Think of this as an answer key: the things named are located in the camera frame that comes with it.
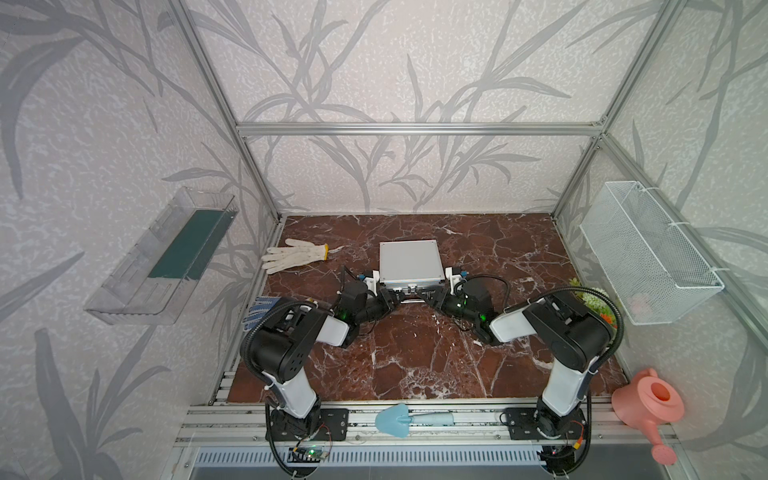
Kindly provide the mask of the silver aluminium poker case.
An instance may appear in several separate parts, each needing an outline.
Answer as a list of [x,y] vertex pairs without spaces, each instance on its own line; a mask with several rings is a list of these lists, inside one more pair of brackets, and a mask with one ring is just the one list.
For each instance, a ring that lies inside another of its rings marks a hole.
[[405,293],[439,286],[445,280],[437,241],[380,243],[379,279],[390,290]]

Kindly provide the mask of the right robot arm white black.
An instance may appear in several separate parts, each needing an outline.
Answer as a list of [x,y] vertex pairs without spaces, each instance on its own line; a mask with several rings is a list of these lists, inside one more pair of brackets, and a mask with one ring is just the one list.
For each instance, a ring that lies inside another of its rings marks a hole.
[[418,287],[416,295],[443,315],[465,322],[481,342],[498,346],[536,335],[554,358],[548,383],[537,400],[539,429],[553,436],[574,418],[589,384],[618,350],[624,320],[616,302],[595,288],[555,288],[499,312],[485,276]]

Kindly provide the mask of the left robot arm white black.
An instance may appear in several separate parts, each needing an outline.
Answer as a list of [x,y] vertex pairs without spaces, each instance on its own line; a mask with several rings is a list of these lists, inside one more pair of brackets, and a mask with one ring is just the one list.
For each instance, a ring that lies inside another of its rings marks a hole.
[[246,316],[249,329],[240,344],[246,369],[276,399],[276,408],[296,420],[319,409],[305,364],[317,343],[348,347],[366,323],[384,319],[405,300],[377,277],[353,278],[344,268],[340,289],[331,304],[290,297],[261,297]]

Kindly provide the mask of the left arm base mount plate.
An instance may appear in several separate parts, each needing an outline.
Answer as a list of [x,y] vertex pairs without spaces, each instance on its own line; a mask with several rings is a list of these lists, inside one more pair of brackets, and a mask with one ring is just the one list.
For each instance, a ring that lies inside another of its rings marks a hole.
[[271,410],[268,426],[274,441],[298,441],[304,438],[344,441],[349,427],[349,410],[317,407],[303,419],[282,410]]

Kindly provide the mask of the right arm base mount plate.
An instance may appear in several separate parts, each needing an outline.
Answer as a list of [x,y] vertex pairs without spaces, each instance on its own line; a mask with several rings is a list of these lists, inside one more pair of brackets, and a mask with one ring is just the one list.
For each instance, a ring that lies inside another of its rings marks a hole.
[[512,407],[504,409],[499,420],[512,440],[575,442],[584,439],[587,424],[579,408],[560,417],[544,408]]

